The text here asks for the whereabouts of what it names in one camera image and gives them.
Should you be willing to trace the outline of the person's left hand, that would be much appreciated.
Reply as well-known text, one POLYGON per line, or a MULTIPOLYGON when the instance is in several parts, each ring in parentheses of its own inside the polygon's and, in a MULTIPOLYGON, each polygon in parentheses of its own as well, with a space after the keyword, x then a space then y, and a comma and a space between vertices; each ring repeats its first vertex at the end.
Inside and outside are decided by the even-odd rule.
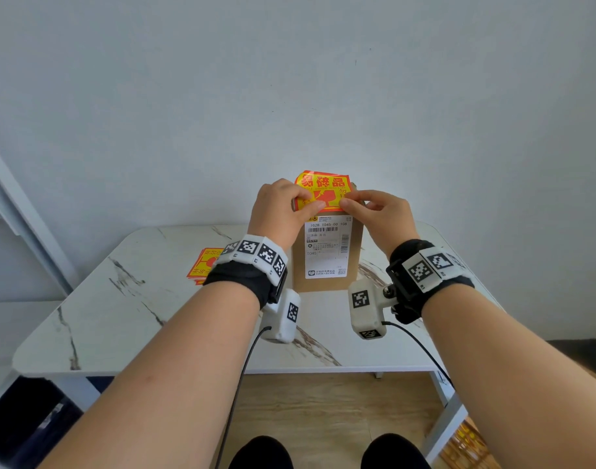
POLYGON ((287 252, 310 218, 297 218, 294 199, 311 199, 312 193, 287 179, 264 184, 257 195, 247 228, 248 235, 264 236, 287 252))

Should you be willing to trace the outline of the person's right hand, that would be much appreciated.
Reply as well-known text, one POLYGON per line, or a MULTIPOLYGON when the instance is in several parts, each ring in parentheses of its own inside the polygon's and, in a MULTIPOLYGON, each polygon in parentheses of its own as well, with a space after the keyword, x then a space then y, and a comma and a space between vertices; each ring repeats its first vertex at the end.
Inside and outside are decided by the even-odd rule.
POLYGON ((407 200, 378 190, 355 190, 344 197, 361 201, 372 210, 372 214, 350 215, 364 224, 388 259, 401 244, 420 238, 407 200))

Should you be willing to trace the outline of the yellow and red sticker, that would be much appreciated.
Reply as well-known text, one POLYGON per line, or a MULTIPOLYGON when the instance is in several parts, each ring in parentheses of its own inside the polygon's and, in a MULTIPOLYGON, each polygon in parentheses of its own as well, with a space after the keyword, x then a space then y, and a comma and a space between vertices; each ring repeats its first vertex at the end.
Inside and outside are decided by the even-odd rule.
POLYGON ((300 173, 295 184, 312 193, 312 198, 294 199, 294 210, 302 210, 307 204, 313 201, 322 201, 325 207, 322 213, 342 212, 339 201, 353 189, 348 175, 323 173, 318 171, 304 171, 300 173))

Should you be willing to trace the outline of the person's right forearm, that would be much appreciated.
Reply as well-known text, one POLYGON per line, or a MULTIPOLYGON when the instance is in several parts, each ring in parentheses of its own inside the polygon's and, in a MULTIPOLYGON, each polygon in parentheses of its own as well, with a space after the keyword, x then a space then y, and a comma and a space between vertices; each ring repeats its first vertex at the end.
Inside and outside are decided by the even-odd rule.
POLYGON ((582 366, 463 284, 422 320, 503 469, 596 469, 596 378, 582 366))

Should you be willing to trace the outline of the brown cardboard parcel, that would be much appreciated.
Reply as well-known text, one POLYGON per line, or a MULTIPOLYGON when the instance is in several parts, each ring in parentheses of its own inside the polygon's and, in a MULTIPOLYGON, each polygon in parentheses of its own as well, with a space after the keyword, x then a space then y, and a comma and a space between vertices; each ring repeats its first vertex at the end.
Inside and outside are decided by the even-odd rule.
POLYGON ((357 280, 363 231, 345 211, 307 220, 292 246, 294 290, 347 290, 357 280))

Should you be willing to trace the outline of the left wrist marker band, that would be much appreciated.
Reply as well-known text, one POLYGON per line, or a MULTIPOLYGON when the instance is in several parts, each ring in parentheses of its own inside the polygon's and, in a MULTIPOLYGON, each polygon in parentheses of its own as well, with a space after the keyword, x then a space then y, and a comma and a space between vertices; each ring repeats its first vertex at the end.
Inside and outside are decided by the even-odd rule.
POLYGON ((287 277, 285 251, 265 236, 245 235, 225 246, 204 285, 218 282, 240 284, 252 291, 260 308, 277 304, 287 277))

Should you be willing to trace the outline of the wrist marker band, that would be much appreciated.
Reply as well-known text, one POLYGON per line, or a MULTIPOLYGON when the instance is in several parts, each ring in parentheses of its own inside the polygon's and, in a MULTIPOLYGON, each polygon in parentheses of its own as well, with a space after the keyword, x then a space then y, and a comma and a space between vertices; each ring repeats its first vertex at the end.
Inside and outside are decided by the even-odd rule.
POLYGON ((396 290, 392 314, 402 324, 422 317, 429 298, 453 284, 475 288, 472 274, 453 254, 429 241, 410 239, 396 247, 386 268, 396 290))
POLYGON ((245 235, 225 246, 204 285, 218 282, 240 284, 252 291, 260 308, 277 304, 287 277, 285 251, 265 236, 245 235))

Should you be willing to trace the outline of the right wrist marker band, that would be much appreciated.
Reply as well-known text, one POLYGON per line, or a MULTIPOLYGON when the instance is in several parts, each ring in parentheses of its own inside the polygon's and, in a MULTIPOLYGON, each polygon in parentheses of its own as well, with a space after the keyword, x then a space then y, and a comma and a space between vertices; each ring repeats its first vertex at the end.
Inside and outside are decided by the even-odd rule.
POLYGON ((475 288, 472 274, 453 254, 429 241, 410 239, 396 247, 386 268, 396 290, 392 314, 402 324, 422 317, 429 298, 453 284, 475 288))

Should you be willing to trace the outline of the stack of yellow red stickers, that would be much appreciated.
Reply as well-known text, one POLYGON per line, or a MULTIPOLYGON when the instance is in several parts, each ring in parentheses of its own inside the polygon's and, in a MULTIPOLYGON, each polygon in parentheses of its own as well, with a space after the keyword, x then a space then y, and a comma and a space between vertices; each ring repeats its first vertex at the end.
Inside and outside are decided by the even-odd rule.
POLYGON ((221 255, 224 248, 206 247, 202 249, 193 267, 187 273, 187 279, 193 281, 197 286, 204 284, 214 263, 221 255))

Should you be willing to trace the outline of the white table leg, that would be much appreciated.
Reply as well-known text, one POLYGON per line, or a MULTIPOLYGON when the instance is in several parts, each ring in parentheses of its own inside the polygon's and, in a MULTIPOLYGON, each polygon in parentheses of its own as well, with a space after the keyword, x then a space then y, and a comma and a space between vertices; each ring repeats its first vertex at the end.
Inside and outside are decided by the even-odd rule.
POLYGON ((444 406, 420 446, 420 451, 426 458, 426 461, 433 463, 464 421, 468 412, 461 402, 457 391, 446 381, 445 377, 439 371, 431 371, 429 375, 444 406))
POLYGON ((86 377, 49 377, 58 389, 83 413, 99 399, 101 393, 86 377))

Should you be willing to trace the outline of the person's right leg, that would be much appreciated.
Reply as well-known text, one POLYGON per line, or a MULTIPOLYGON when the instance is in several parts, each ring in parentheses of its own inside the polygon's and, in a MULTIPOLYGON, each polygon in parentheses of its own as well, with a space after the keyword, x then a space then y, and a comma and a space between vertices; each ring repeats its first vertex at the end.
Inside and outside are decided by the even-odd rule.
POLYGON ((419 448, 403 436, 383 434, 363 453, 361 469, 431 469, 419 448))

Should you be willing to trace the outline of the person's leg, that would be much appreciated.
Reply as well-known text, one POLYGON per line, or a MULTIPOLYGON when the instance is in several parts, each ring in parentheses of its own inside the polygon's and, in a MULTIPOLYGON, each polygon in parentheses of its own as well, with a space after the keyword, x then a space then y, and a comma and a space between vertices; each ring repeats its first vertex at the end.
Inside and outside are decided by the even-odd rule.
POLYGON ((261 435, 246 443, 227 469, 294 469, 285 446, 275 438, 261 435))
POLYGON ((419 448, 403 436, 383 434, 363 453, 361 469, 431 469, 419 448))

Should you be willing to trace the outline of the yellow patterned sheet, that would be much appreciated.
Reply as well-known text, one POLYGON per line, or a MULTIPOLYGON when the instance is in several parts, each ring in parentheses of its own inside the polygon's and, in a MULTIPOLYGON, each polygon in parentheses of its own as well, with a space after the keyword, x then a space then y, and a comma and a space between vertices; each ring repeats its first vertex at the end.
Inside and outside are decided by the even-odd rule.
POLYGON ((473 420, 466 417, 440 453, 450 469, 501 469, 473 420))

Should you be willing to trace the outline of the dark seat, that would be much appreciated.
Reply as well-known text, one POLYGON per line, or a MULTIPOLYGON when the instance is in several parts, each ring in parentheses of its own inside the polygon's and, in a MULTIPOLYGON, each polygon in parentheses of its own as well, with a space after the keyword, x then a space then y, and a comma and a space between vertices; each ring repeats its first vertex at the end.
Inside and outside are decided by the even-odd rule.
POLYGON ((552 347, 565 354, 596 378, 596 339, 552 339, 552 347))

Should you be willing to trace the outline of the white shelf frame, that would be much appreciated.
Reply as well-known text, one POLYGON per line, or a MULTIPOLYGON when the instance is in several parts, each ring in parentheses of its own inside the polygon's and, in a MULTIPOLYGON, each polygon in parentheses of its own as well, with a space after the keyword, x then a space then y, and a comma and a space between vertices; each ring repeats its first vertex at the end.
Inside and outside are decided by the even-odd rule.
POLYGON ((0 302, 60 301, 79 283, 77 270, 0 154, 0 302))

